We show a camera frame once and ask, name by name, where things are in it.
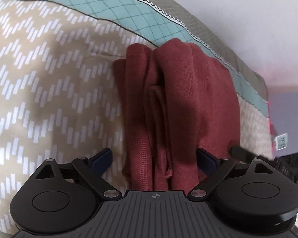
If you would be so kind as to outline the white fabric care tag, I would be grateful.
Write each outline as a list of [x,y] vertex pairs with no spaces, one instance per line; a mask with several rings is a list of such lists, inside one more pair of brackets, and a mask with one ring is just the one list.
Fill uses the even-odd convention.
[[275,145],[276,145],[276,151],[280,151],[282,149],[285,149],[288,145],[288,135],[287,135],[287,133],[276,136],[275,137]]

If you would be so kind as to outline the maroon long sleeve sweater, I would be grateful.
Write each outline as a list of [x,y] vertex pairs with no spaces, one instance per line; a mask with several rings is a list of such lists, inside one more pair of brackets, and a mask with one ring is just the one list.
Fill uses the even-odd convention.
[[197,45],[174,38],[128,47],[113,63],[125,120],[124,175],[133,190],[190,191],[206,178],[196,150],[228,158],[240,143],[230,72]]

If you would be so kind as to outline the patterned quilted bedspread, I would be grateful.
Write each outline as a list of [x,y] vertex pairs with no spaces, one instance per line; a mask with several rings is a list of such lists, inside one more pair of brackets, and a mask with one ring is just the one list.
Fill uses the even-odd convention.
[[0,237],[10,202],[47,158],[113,152],[105,179],[124,192],[122,106],[112,63],[134,43],[178,38],[225,66],[240,103],[241,146],[272,156],[268,90],[206,25],[174,0],[0,0]]

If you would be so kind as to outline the pink bed sheet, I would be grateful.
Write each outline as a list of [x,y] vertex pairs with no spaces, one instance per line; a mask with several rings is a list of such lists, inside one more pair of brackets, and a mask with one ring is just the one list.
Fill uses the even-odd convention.
[[271,137],[271,154],[274,157],[276,151],[276,136],[277,131],[271,119],[271,103],[270,101],[267,102],[268,105],[268,118],[269,118],[269,129],[270,129],[270,137]]

